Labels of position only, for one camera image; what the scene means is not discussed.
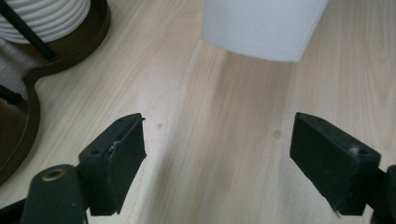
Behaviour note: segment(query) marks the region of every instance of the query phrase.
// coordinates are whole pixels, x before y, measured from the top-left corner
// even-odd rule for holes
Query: stack of white plates
[[[72,33],[85,20],[91,7],[91,0],[6,0],[6,2],[44,42]],[[29,43],[1,15],[0,37],[14,43]]]

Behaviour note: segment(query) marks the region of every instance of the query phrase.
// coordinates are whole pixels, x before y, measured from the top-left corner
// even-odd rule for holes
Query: white cup
[[[82,24],[91,8],[91,0],[6,0],[6,2],[44,42],[72,33]],[[0,37],[14,43],[29,43],[1,15]]]
[[[328,0],[205,0],[202,38],[236,53],[298,62]]]

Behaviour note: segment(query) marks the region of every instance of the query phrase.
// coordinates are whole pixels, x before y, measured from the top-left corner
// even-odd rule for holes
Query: wood grain
[[[289,157],[294,114],[332,122],[396,163],[396,3],[332,0],[299,63],[201,41],[203,1],[108,0],[112,27],[89,59],[36,89],[34,152],[0,188],[78,163],[114,119],[141,112],[148,157],[119,216],[91,223],[369,223],[338,218]]]

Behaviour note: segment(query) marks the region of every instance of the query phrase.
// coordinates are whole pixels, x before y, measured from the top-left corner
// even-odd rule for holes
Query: wooden table
[[[332,0],[299,63],[216,49],[203,0],[108,0],[113,23],[83,63],[36,89],[33,152],[0,188],[0,207],[140,112],[148,157],[119,216],[91,223],[369,223],[338,218],[290,159],[297,111],[322,117],[396,163],[396,2]]]

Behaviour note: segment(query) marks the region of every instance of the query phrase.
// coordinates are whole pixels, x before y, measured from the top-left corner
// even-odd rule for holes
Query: black rod
[[[19,93],[13,92],[2,85],[0,85],[0,98],[11,105],[17,105],[22,100],[22,96]]]
[[[0,0],[0,14],[17,29],[46,59],[51,59],[55,53],[38,37],[21,17],[4,1]]]

